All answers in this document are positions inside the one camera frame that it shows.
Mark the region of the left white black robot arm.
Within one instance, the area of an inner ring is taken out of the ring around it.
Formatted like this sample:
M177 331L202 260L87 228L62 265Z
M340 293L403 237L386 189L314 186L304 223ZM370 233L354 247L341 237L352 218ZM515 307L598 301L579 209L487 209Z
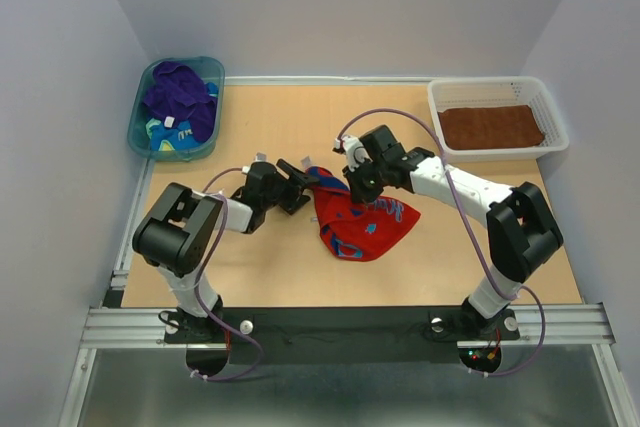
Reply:
M168 184L134 232L133 250L158 269L178 301L174 314L160 316L170 334L210 341L222 331L222 297L202 273L212 234L251 234L274 207L296 213L310 201L304 191L320 184L318 177L282 159L275 164L256 160L239 171L244 184L229 198Z

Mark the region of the white plastic mesh basket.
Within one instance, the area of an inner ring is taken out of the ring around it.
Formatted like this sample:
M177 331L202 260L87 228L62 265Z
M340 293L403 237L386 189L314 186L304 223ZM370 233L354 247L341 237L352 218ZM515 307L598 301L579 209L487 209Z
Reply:
M535 77L442 78L427 93L451 162L536 160L569 147L556 103Z

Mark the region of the aluminium rail frame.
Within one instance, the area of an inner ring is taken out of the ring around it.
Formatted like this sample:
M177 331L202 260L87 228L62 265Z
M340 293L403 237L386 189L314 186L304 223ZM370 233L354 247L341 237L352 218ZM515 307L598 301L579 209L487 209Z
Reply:
M428 93L420 84L229 85L211 156L149 167L140 204L170 181L230 191L237 167L264 153L332 172L338 131L387 124L406 146L433 147ZM457 213L411 198L419 225L378 261L335 260L321 243L313 211L270 214L254 235L227 234L207 275L231 307L355 307L450 304L478 283L481 268ZM180 346L163 342L157 313L173 306L161 276L130 254L117 276L119 308L90 311L78 374L62 421L78 426L635 426L639 410L614 356L605 309L580 300L569 259L559 254L531 281L545 304L546 341L533 346L541 313L523 296L521 341L506 362L529 366L485 379L461 364L425 362L261 366L233 382L193 379Z

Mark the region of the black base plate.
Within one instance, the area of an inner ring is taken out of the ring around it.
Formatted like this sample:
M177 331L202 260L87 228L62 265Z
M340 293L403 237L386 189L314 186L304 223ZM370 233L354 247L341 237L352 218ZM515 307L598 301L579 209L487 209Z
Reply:
M455 363L459 344L484 348L520 337L515 314L482 321L459 306L227 307L222 319L247 329L239 338L182 309L163 310L165 343L186 346L196 363L231 365Z

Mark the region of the blue towel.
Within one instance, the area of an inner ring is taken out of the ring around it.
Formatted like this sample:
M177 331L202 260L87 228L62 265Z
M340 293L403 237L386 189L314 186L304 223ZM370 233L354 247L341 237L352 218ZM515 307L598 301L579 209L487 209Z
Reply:
M218 99L218 86L212 82L206 84L209 93ZM162 122L149 114L145 129L153 151L185 151L195 149L205 143L199 143L195 140L188 122L174 123L172 117L167 117Z

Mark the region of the purple towel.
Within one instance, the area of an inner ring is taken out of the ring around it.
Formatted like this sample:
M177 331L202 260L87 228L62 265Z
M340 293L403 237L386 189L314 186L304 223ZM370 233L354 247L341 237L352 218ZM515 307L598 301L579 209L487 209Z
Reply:
M188 122L195 140L204 143L212 136L216 124L218 99L209 93L207 84L189 66L176 61L160 62L152 72L154 83L143 96L151 117L164 122Z

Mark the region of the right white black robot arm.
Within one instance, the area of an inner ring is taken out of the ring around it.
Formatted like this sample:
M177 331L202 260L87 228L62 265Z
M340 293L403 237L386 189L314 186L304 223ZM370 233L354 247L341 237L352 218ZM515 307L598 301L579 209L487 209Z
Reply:
M460 313L461 328L472 337L495 327L525 282L564 243L544 195L530 182L495 183L427 149L406 150L385 125L360 137L342 135L334 150L347 159L343 175L354 203L372 204L393 187L438 200L457 209L463 222L475 219L486 229L490 256L480 260L485 276Z

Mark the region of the teal plastic bin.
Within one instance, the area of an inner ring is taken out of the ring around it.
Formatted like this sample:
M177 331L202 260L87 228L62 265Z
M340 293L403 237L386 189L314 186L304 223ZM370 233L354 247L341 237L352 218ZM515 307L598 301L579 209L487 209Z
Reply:
M128 126L129 147L162 162L210 155L221 125L225 69L207 56L166 58L140 79Z

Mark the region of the red towel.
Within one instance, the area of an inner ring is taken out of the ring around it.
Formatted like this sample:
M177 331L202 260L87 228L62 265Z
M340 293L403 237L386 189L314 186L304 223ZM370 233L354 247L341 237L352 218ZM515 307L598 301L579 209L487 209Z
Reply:
M329 170L302 161L306 174L319 179L311 187L319 236L329 252L346 261L376 260L398 244L418 223L421 214L386 196L370 204L351 200L349 187Z

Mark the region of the brown towel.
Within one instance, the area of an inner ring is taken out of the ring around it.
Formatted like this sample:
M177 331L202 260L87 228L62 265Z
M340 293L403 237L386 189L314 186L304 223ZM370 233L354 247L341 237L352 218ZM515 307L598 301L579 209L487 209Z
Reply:
M438 118L453 150L529 148L545 140L528 105L452 108Z

